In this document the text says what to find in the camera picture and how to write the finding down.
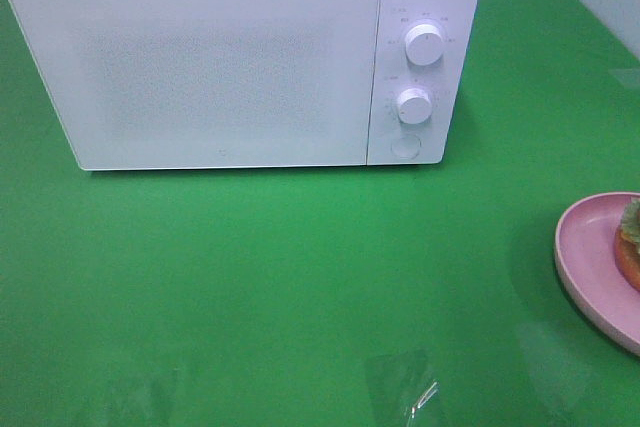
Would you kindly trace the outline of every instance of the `microwave door window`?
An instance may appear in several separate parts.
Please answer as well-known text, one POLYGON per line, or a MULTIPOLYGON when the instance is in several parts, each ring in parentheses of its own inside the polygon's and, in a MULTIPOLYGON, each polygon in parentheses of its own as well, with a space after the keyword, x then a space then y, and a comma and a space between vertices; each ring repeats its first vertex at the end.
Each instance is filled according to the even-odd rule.
POLYGON ((12 0, 81 167, 366 162, 378 0, 12 0))

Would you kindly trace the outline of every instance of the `power knob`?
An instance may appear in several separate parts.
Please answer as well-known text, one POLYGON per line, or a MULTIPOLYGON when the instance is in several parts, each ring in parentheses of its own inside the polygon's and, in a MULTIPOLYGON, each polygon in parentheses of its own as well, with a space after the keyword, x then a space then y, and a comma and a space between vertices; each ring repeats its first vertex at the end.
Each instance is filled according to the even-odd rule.
POLYGON ((405 124, 421 124, 426 122, 433 106, 429 94, 422 89, 407 89, 398 96, 398 117, 405 124))
POLYGON ((433 64, 444 52, 444 35, 431 23, 416 25, 404 38, 407 58, 412 64, 433 64))

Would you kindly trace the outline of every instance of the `green tabletop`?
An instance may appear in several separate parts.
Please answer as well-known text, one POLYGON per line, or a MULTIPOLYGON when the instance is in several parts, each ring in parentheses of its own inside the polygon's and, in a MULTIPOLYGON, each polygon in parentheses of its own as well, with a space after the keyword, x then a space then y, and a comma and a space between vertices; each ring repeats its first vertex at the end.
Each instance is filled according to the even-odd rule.
POLYGON ((434 380, 409 424, 640 425, 553 261, 640 190, 634 68, 577 0, 479 0, 441 164, 89 174, 0 0, 0 425, 404 426, 434 380))

